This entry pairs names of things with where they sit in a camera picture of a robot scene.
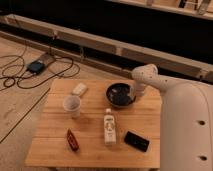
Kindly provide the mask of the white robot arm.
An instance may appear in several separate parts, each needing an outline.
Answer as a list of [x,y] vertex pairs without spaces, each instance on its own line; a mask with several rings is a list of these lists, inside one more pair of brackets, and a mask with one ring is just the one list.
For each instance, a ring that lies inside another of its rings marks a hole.
[[213,85],[160,75],[154,64],[132,70],[134,89],[159,90],[160,171],[213,171]]

